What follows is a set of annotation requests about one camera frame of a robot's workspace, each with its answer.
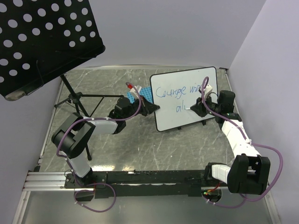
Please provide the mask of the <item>blue studded building plate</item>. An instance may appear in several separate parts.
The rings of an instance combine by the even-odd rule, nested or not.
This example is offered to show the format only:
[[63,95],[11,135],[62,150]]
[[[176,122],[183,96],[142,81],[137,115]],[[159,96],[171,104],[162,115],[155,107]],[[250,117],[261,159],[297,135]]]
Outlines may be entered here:
[[[153,103],[153,98],[152,98],[152,92],[151,92],[151,87],[143,87],[140,90],[140,95],[144,96],[147,101],[150,103]],[[130,100],[131,103],[134,103],[135,98],[132,96],[130,92],[127,92],[127,98]]]

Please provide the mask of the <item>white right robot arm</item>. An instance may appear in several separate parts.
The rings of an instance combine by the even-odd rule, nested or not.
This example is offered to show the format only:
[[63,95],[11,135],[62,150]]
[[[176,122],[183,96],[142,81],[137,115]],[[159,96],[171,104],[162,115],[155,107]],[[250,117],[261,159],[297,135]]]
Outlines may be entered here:
[[271,162],[250,143],[240,115],[234,112],[235,93],[221,91],[216,103],[211,91],[205,90],[191,111],[200,117],[213,115],[226,136],[234,154],[232,166],[210,162],[206,165],[204,181],[209,186],[219,181],[227,184],[231,193],[261,195],[267,188]]

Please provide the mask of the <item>white whiteboard black frame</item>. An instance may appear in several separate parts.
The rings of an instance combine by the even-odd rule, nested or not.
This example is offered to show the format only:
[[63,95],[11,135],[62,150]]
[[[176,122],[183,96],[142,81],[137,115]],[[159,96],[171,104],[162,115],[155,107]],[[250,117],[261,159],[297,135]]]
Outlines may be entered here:
[[199,88],[205,77],[213,88],[211,98],[217,101],[217,71],[215,67],[154,74],[150,77],[153,103],[160,106],[155,111],[157,130],[162,132],[172,128],[213,118],[213,115],[198,116],[191,110],[185,110],[196,104],[201,96]]

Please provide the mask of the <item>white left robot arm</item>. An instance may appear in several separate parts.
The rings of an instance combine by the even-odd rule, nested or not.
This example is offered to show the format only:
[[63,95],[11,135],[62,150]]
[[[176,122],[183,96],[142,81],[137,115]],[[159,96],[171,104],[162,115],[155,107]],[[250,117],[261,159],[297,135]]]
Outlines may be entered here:
[[126,97],[118,99],[114,109],[104,118],[90,118],[72,113],[54,132],[51,141],[57,147],[57,156],[63,157],[71,168],[80,187],[93,182],[93,170],[84,156],[88,141],[93,134],[118,134],[126,127],[126,120],[140,114],[148,116],[160,109],[144,96],[133,103]]

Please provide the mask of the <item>aluminium extrusion frame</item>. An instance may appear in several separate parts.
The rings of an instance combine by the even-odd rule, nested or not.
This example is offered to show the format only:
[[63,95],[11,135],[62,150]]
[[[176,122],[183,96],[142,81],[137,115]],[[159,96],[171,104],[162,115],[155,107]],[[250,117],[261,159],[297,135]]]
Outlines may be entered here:
[[[59,81],[59,89],[57,92],[56,99],[54,103],[56,104],[61,95],[61,91],[63,88],[62,81]],[[41,165],[44,155],[44,150],[47,145],[47,140],[49,138],[49,133],[51,126],[53,124],[53,119],[55,115],[56,109],[53,107],[51,118],[49,121],[49,125],[47,128],[47,132],[43,141],[43,145],[41,148],[41,152],[39,154],[39,158],[37,161],[37,165]],[[26,211],[26,207],[28,205],[28,201],[30,198],[31,192],[46,192],[46,191],[60,191],[64,190],[63,181],[65,180],[65,176],[63,172],[28,172],[26,175],[26,179],[22,188],[21,197],[13,218],[13,224],[21,224],[24,218],[24,214]]]

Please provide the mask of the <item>black tripod stand legs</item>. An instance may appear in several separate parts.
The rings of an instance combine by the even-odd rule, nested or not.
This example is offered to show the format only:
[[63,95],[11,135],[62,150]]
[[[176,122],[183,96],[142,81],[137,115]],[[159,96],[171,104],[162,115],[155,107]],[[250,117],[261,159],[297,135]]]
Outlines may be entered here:
[[[101,102],[105,99],[105,98],[120,98],[123,97],[123,95],[107,95],[107,94],[83,94],[82,92],[75,92],[75,90],[72,88],[71,84],[69,83],[69,81],[67,80],[65,75],[61,75],[60,78],[62,79],[64,85],[66,86],[66,88],[69,91],[69,96],[60,101],[59,103],[55,104],[54,107],[57,109],[59,106],[61,106],[62,104],[69,104],[72,107],[74,107],[76,109],[77,113],[83,113],[86,117],[90,117],[92,116],[95,111],[97,110],[97,108],[99,107],[99,105],[101,104]],[[83,104],[81,103],[80,99],[81,98],[100,98],[100,101],[97,103],[97,105],[95,106],[94,110],[92,111],[91,114],[88,114],[87,110],[84,108]]]

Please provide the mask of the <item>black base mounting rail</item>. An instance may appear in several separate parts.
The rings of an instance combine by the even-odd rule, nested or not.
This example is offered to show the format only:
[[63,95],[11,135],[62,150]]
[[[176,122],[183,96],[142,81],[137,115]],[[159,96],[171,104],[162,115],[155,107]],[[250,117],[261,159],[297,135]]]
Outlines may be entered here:
[[76,182],[66,175],[66,189],[88,190],[95,199],[125,196],[178,196],[201,197],[202,192],[226,184],[204,177],[204,170],[160,171],[94,171],[85,183]]

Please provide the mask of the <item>black perforated music stand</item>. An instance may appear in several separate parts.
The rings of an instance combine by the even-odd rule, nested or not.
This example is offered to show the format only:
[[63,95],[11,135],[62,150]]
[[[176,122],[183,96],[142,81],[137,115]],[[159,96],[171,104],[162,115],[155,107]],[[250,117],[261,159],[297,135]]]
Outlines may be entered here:
[[0,3],[0,93],[8,101],[105,51],[87,0]]

